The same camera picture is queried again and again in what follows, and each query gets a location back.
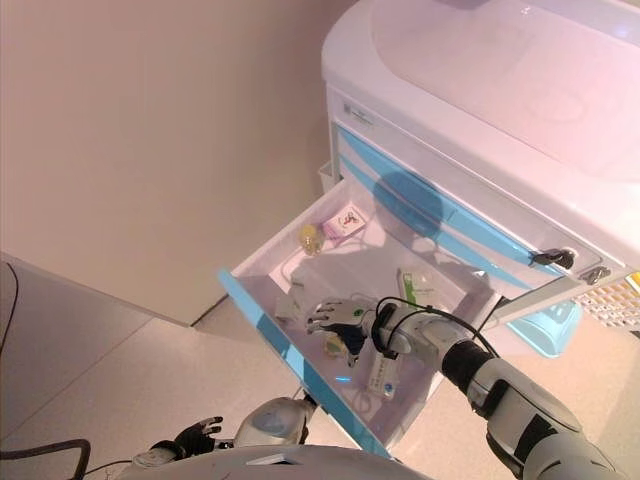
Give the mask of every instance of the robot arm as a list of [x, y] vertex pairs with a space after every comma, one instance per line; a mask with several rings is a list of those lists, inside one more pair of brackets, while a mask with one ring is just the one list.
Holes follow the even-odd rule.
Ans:
[[443, 316], [387, 303], [379, 313], [350, 300], [330, 299], [309, 319], [308, 331], [333, 331], [345, 342], [350, 363], [370, 337], [385, 356], [415, 355], [439, 370], [487, 420], [487, 442], [524, 480], [625, 479], [582, 434], [558, 399], [511, 364], [482, 350], [469, 332]]

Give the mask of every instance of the vial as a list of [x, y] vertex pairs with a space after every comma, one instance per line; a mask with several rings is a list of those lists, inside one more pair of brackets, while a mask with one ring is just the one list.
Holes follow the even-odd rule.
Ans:
[[322, 250], [324, 235], [315, 225], [307, 224], [300, 229], [298, 240], [307, 255], [317, 255]]

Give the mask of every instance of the blue drawer trim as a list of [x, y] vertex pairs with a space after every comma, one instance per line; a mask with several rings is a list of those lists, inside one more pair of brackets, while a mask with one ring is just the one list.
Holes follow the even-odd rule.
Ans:
[[358, 181], [360, 181], [360, 183], [362, 183], [362, 185], [364, 185], [372, 195], [382, 203], [382, 205], [384, 205], [391, 213], [393, 213], [399, 220], [404, 222], [417, 234], [431, 238], [434, 242], [446, 248], [456, 257], [464, 260], [470, 265], [484, 270], [489, 275], [494, 275], [495, 277], [509, 282], [519, 288], [531, 290], [529, 285], [521, 282], [510, 273], [505, 272], [499, 266], [491, 263], [488, 259], [462, 243], [456, 237], [442, 230], [439, 222], [425, 217], [421, 212], [416, 211], [413, 208], [413, 205], [409, 206], [395, 197], [386, 188], [378, 185], [371, 177], [356, 167], [347, 158], [340, 156], [340, 161], [358, 179]]
[[342, 428], [351, 435], [351, 438], [368, 452], [385, 458], [392, 458], [382, 443], [332, 390], [316, 369], [305, 360], [302, 353], [289, 341], [278, 325], [258, 305], [242, 284], [226, 270], [218, 272], [218, 280], [220, 280], [220, 283], [222, 283], [247, 320], [289, 365], [289, 368], [300, 379], [304, 388], [336, 419]]
[[[531, 264], [532, 253], [524, 245], [487, 223], [463, 205], [443, 195], [352, 133], [342, 127], [338, 128], [340, 134], [360, 158], [378, 175], [384, 177], [384, 183], [425, 217], [433, 218], [437, 224], [446, 223], [456, 231], [520, 264], [527, 266]], [[555, 277], [562, 275], [552, 266], [533, 265], [533, 268]]]

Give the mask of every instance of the white floor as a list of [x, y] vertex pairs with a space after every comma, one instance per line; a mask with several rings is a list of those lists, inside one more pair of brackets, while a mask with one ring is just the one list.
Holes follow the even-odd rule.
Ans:
[[[3, 353], [3, 450], [87, 438], [91, 467], [130, 458], [211, 415], [225, 417], [221, 436], [231, 437], [261, 402], [298, 388], [230, 301], [184, 328], [20, 273], [27, 280], [21, 298], [40, 301], [18, 305]], [[509, 359], [567, 403], [630, 478], [640, 478], [636, 338], [586, 318], [560, 359]], [[321, 412], [310, 430], [309, 443], [352, 445]], [[486, 446], [484, 431], [484, 421], [445, 382], [394, 454], [443, 480], [513, 478]], [[75, 458], [70, 452], [2, 462], [0, 475], [63, 480]], [[107, 477], [102, 471], [89, 478]]]

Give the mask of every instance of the beige wall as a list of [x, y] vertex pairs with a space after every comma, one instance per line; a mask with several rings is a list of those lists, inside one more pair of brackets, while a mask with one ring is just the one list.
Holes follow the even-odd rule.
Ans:
[[192, 322], [319, 195], [352, 3], [3, 0], [2, 251]]

